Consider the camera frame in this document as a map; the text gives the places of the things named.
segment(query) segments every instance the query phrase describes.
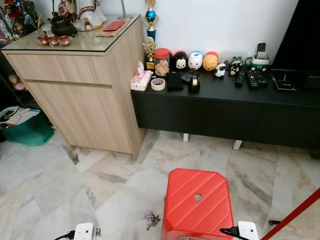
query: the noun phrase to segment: red stool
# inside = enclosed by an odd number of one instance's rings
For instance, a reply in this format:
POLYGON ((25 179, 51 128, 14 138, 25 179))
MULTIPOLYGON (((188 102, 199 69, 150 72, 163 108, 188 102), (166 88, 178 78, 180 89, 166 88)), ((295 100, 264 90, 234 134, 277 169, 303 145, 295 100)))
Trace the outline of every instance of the red stool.
POLYGON ((177 168, 170 172, 161 240, 189 237, 231 240, 234 226, 227 180, 218 172, 177 168))

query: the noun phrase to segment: green bag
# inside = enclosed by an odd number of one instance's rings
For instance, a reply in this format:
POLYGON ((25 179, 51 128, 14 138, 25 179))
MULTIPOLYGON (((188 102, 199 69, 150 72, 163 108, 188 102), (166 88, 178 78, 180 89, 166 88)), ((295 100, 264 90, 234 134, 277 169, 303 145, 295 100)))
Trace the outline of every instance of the green bag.
MULTIPOLYGON (((14 109, 14 106, 3 109, 0 112, 0 118, 7 111, 13 111, 14 109)), ((0 133, 3 134, 9 142, 28 146, 41 146, 46 144, 54 135, 54 131, 42 111, 19 125, 8 128, 1 128, 0 126, 0 133)))

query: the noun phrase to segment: black teapot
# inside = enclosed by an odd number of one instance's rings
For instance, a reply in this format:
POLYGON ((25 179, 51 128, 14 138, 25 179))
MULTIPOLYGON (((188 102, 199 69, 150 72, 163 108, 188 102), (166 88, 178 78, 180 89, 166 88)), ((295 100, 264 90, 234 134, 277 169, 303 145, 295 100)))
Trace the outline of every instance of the black teapot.
POLYGON ((51 31, 57 36, 68 35, 74 37, 77 33, 75 26, 71 23, 70 18, 55 15, 52 19, 48 19, 52 24, 51 31))

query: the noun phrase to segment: remote control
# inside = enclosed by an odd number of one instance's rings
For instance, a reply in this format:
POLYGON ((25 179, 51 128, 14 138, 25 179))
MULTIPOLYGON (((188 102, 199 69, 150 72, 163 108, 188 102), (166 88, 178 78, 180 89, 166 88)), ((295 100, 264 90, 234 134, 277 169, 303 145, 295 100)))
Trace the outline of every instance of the remote control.
POLYGON ((259 43, 256 49, 256 55, 258 56, 258 52, 265 52, 265 51, 266 51, 266 43, 265 42, 259 43))
POLYGON ((259 86, 260 88, 266 88, 266 87, 268 87, 267 80, 266 80, 265 77, 262 75, 262 72, 260 72, 260 71, 254 71, 253 74, 254 74, 254 77, 255 77, 256 81, 258 82, 258 86, 259 86))
POLYGON ((245 73, 244 71, 241 71, 238 77, 236 78, 235 85, 240 87, 244 84, 244 81, 245 81, 245 73))
POLYGON ((246 71, 246 75, 247 75, 249 87, 251 89, 257 89, 259 86, 254 73, 251 70, 248 70, 246 71))

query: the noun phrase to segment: trophy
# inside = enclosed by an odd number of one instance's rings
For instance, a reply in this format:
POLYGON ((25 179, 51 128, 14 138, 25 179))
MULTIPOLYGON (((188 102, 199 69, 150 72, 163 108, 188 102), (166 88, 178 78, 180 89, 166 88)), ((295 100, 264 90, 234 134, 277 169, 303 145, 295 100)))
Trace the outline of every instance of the trophy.
POLYGON ((146 61, 145 65, 148 70, 154 70, 155 69, 155 49, 156 44, 154 39, 151 36, 148 36, 144 43, 144 50, 146 53, 146 61))
POLYGON ((149 7, 146 11, 145 16, 143 17, 144 23, 148 26, 146 32, 148 37, 152 37, 153 40, 156 40, 156 26, 159 21, 159 17, 156 15, 156 12, 152 7, 156 4, 156 0, 144 0, 145 4, 149 7))

